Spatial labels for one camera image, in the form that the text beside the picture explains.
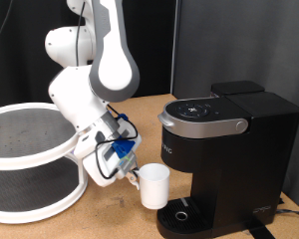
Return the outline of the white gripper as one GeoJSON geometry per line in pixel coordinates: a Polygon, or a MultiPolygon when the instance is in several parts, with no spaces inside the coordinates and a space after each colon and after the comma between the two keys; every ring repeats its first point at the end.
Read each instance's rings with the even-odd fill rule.
{"type": "Polygon", "coordinates": [[[136,149],[141,141],[138,131],[128,125],[114,138],[98,142],[83,159],[83,166],[99,186],[106,187],[125,177],[132,185],[139,185],[136,149]]]}

